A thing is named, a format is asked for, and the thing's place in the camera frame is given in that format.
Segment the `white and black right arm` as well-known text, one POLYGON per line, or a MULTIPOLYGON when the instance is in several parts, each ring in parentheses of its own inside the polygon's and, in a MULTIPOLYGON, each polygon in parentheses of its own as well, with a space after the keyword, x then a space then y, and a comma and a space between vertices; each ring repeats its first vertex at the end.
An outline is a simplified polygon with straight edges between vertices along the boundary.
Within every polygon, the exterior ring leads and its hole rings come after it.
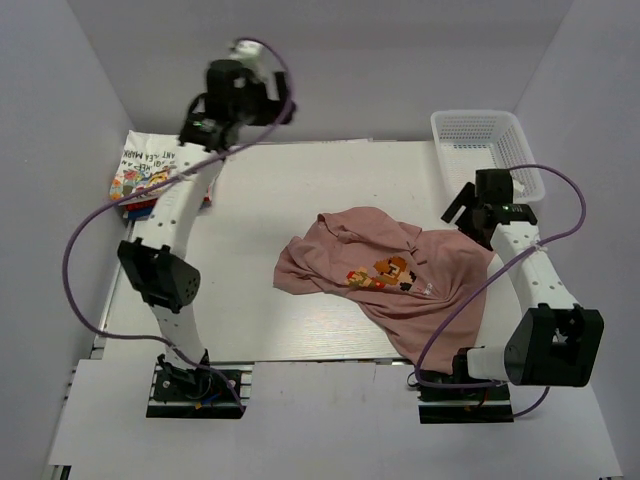
POLYGON ((523 386, 588 384, 604 331, 596 309, 581 306, 558 276, 532 208, 515 200, 511 169, 481 169, 442 216, 492 250, 508 275, 521 316, 489 323, 496 344, 466 347, 454 356, 453 390, 472 399, 497 382, 523 386))

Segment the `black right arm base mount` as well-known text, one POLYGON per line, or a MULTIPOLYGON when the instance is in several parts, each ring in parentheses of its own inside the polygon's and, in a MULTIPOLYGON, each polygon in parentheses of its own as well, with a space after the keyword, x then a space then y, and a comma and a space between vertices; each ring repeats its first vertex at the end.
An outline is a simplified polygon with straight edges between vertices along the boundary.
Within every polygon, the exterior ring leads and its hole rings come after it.
POLYGON ((489 424, 514 421, 509 388, 438 389, 420 385, 413 373, 407 386, 418 393, 418 413, 423 425, 489 424))

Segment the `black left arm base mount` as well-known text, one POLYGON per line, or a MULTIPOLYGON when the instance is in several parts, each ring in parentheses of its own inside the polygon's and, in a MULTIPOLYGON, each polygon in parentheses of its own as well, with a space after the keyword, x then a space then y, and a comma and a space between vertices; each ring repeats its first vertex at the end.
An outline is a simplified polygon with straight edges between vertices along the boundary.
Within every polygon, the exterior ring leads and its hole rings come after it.
POLYGON ((146 417, 151 419, 241 419, 251 393, 254 365, 213 364, 210 370, 181 370, 156 360, 146 417))

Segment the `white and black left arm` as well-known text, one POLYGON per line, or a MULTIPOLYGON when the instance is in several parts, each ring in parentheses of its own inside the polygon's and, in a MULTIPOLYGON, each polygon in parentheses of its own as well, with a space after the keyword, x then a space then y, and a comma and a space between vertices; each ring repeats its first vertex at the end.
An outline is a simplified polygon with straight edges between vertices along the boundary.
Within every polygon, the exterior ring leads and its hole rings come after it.
POLYGON ((177 387, 199 399, 211 387, 203 367, 208 352, 196 326, 192 303, 200 272, 186 260, 189 235, 223 159, 194 171, 190 147, 227 156, 244 126, 290 123, 295 105, 286 72, 274 74, 277 96, 270 98, 264 79, 240 60, 217 60, 206 72, 206 90, 189 105, 178 136, 176 181, 163 188, 142 236, 120 243, 117 255, 133 289, 154 314, 165 342, 161 365, 179 369, 177 387))

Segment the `pink pixel-print t-shirt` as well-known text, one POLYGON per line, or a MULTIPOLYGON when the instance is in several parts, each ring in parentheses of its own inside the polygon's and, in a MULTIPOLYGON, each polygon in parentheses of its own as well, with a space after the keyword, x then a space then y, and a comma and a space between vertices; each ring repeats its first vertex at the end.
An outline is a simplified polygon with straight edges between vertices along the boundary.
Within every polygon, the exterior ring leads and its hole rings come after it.
POLYGON ((452 374, 475 344, 493 252, 456 230, 428 230, 374 207, 323 213, 280 253, 275 288, 355 302, 395 350, 422 369, 452 374))

